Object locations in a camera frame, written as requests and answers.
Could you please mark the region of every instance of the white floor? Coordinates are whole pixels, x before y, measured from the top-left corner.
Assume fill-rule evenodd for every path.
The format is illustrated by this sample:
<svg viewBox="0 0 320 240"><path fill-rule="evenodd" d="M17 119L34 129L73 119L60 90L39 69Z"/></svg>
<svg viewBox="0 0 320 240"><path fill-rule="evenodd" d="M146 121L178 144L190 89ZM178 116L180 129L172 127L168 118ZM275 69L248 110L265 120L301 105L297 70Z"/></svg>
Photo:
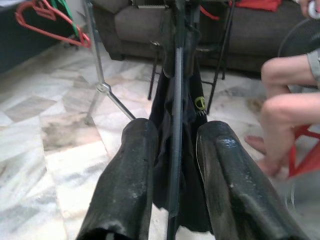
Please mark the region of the white floor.
<svg viewBox="0 0 320 240"><path fill-rule="evenodd" d="M114 61L101 52L105 80L114 94L136 117L148 118L151 64ZM213 70L202 70L201 78L212 81ZM98 177L118 151L122 130L129 123L108 97L101 97L93 115L95 126L84 124L96 83L91 53L61 45L0 75L1 240L75 239ZM210 88L205 84L203 88L208 100ZM228 72L225 80L218 81L208 116L227 122L254 160L261 155L243 137L262 134L258 118L264 99L260 81ZM306 142L299 145L302 153L309 148ZM320 187L314 184L319 175L312 177L295 182L297 219L310 234L320 226ZM303 191L301 183L306 181L312 194ZM281 193L290 190L289 182L276 186ZM165 239L166 215L153 208L150 240ZM213 238L185 228L177 234L179 240Z"/></svg>

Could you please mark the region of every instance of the sofa armrest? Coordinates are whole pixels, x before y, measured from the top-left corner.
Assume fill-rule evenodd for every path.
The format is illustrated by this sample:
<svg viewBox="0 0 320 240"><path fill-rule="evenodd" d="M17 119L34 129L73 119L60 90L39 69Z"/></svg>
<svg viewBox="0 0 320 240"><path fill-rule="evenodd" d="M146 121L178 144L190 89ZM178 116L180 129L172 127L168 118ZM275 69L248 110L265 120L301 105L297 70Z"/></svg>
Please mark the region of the sofa armrest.
<svg viewBox="0 0 320 240"><path fill-rule="evenodd" d="M124 9L130 5L130 0L93 0L95 5L107 10L112 14L118 13L120 10Z"/></svg>

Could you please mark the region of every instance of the red chair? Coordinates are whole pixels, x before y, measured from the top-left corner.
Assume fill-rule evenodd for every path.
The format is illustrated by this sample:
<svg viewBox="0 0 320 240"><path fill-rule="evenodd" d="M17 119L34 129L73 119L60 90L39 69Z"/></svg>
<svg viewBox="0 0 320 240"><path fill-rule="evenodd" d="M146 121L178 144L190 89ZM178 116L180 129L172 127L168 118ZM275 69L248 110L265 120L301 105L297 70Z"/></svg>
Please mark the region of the red chair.
<svg viewBox="0 0 320 240"><path fill-rule="evenodd" d="M295 139L298 139L300 136L308 136L320 140L319 133L309 131L310 126L311 125L300 127L295 133ZM320 170L320 141L298 165L296 155L296 146L293 146L289 156L289 178Z"/></svg>

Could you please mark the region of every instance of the black cloth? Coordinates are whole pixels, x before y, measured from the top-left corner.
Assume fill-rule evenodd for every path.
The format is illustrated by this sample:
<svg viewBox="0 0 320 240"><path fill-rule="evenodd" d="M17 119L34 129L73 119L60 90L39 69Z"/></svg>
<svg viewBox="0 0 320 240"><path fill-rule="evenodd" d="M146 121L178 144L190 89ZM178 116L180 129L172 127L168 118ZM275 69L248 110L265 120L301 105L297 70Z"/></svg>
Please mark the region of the black cloth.
<svg viewBox="0 0 320 240"><path fill-rule="evenodd" d="M163 73L160 75L149 117L159 136L153 173L153 202L158 208L166 209L172 152L174 82L174 79L167 78ZM183 138L177 218L178 226L194 232L212 232L195 154L198 127L207 122L205 109L199 66L195 62L193 75L185 78L183 83Z"/></svg>
<svg viewBox="0 0 320 240"><path fill-rule="evenodd" d="M150 120L135 119L121 143L98 180L77 240L148 239L157 130Z"/></svg>
<svg viewBox="0 0 320 240"><path fill-rule="evenodd" d="M224 122L202 125L197 157L216 240L307 240Z"/></svg>

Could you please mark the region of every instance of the gray sofa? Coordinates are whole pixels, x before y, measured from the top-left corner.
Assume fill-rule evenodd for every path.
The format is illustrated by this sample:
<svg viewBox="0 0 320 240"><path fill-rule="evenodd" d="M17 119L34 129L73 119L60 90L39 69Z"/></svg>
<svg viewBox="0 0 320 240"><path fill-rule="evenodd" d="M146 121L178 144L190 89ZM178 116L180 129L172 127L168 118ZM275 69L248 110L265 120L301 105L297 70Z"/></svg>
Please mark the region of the gray sofa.
<svg viewBox="0 0 320 240"><path fill-rule="evenodd" d="M112 59L154 57L150 41L160 39L162 9L136 9L131 0L93 0L93 12L102 42ZM228 68L259 72L265 61L277 56L281 41L303 19L300 6L292 0L283 0L277 12L236 8ZM201 15L202 41L214 34L212 22ZM208 58L201 60L202 65L215 63Z"/></svg>

